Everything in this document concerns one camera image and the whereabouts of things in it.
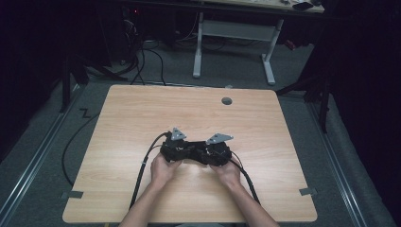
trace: person's left hand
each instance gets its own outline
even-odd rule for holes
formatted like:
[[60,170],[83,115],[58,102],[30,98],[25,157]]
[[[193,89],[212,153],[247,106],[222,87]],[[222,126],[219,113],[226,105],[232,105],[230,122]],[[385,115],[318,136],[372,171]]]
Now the person's left hand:
[[151,163],[151,181],[160,187],[164,187],[173,176],[177,167],[183,161],[168,163],[162,153],[158,153]]

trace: table top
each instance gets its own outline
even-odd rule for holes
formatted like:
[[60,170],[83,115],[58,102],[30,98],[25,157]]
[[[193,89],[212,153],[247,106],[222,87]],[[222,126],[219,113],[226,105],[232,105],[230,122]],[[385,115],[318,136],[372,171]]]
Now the table top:
[[[221,102],[229,97],[233,103]],[[313,221],[317,213],[277,96],[269,90],[194,87],[111,87],[63,213],[69,223],[120,222],[127,214],[142,160],[153,140],[177,127],[187,141],[216,132],[250,175],[262,206],[277,221]],[[138,197],[150,181],[150,153]],[[249,188],[243,176],[241,182]],[[209,166],[185,160],[150,222],[244,222]]]
[[[289,5],[285,5],[280,0],[202,0],[204,2],[212,2],[212,3],[221,3],[221,4],[230,4],[230,5],[241,5],[247,7],[257,7],[257,8],[267,8],[267,9],[284,9],[284,10],[294,10],[292,7],[298,2],[293,0],[288,0]],[[324,12],[324,7],[313,7],[311,9],[307,9],[304,12]]]

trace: person's right hand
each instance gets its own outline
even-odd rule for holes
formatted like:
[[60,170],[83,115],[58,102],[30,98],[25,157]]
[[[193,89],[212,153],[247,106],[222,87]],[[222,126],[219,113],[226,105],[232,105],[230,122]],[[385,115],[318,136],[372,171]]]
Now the person's right hand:
[[235,166],[232,162],[228,162],[224,166],[210,166],[217,174],[220,181],[229,189],[234,186],[241,185],[241,181],[239,180],[240,171],[237,166]]

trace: hand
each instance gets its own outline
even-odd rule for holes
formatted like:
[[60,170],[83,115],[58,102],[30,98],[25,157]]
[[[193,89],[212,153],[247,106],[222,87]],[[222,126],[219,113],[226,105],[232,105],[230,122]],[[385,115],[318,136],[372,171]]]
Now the hand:
[[[232,159],[233,162],[239,165],[239,162],[236,159]],[[218,174],[218,178],[220,181],[229,189],[234,186],[241,185],[240,170],[237,166],[235,166],[232,162],[228,162],[224,166],[210,166],[215,172]]]
[[168,163],[162,153],[157,154],[150,167],[151,182],[164,187],[173,178],[175,170],[182,162]]

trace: dark background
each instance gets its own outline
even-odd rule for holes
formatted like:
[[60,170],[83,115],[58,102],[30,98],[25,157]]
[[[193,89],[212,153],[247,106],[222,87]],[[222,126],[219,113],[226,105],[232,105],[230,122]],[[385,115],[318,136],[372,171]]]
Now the dark background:
[[[397,215],[401,214],[400,1],[324,4],[326,13],[350,20],[329,24],[323,34],[320,23],[286,20],[280,42],[319,41],[302,79],[330,73],[331,93],[357,153],[401,225]],[[0,3],[0,160],[50,97],[66,55],[79,53],[102,65],[127,58],[119,10],[119,6],[44,0]],[[193,25],[193,12],[145,9],[143,13],[148,16],[142,27],[146,35],[171,45],[180,38],[175,30],[186,34]],[[322,71],[326,65],[331,65],[329,72]]]

